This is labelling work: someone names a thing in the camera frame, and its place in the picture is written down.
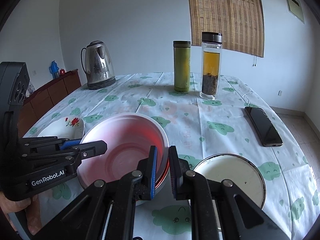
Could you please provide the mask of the person's left hand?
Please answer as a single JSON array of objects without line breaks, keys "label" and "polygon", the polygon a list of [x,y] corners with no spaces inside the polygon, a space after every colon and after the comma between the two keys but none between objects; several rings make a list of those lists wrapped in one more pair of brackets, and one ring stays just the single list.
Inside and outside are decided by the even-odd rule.
[{"label": "person's left hand", "polygon": [[26,211],[28,230],[32,235],[35,235],[42,228],[40,218],[40,202],[38,195],[34,195],[32,198],[27,198],[18,202],[9,200],[3,192],[1,192],[1,210],[10,223],[11,227],[17,232],[17,229],[9,217],[10,213],[16,213],[19,211]]}]

